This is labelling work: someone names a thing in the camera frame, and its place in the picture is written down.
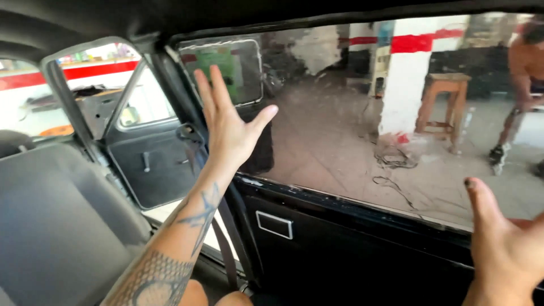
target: headliner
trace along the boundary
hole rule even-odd
[[[109,36],[135,42],[142,35],[159,33],[160,41],[165,42],[179,33],[345,12],[359,13],[336,15],[335,23],[490,10],[544,11],[540,0],[361,2],[366,1],[344,0],[338,4],[325,0],[0,0],[0,58],[38,63],[68,47]],[[313,25],[326,24],[320,20],[321,23],[314,20]]]

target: right hand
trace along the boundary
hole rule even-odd
[[[259,136],[276,115],[278,107],[267,106],[252,122],[245,123],[231,102],[219,68],[212,65],[209,70],[213,88],[210,88],[202,70],[194,72],[209,130],[209,160],[229,165],[236,171],[253,152]]]
[[[530,304],[544,279],[544,213],[534,220],[507,219],[484,182],[467,178],[465,185],[474,212],[471,253],[478,290],[502,299],[497,304],[512,298]]]

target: door handle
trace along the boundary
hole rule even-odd
[[[149,152],[143,152],[141,154],[142,159],[144,160],[144,172],[149,172],[151,169],[149,168]]]

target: side mirror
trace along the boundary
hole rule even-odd
[[[132,126],[140,123],[140,115],[135,107],[127,106],[123,109],[119,120],[123,126]]]

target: person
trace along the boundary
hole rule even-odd
[[[544,98],[531,96],[531,93],[544,93],[544,15],[533,16],[521,35],[512,42],[508,50],[508,66],[516,104],[504,121],[497,145],[489,153],[491,166],[504,165],[515,118],[544,103]]]
[[[202,286],[190,280],[204,233],[238,167],[249,158],[262,130],[277,113],[268,106],[250,123],[231,104],[221,72],[211,66],[213,87],[201,70],[195,79],[209,129],[209,159],[187,197],[128,267],[101,305],[204,306]],[[474,211],[474,281],[464,306],[531,305],[531,293],[544,278],[544,214],[535,220],[506,219],[481,180],[465,185]],[[217,306],[252,306],[242,292]]]

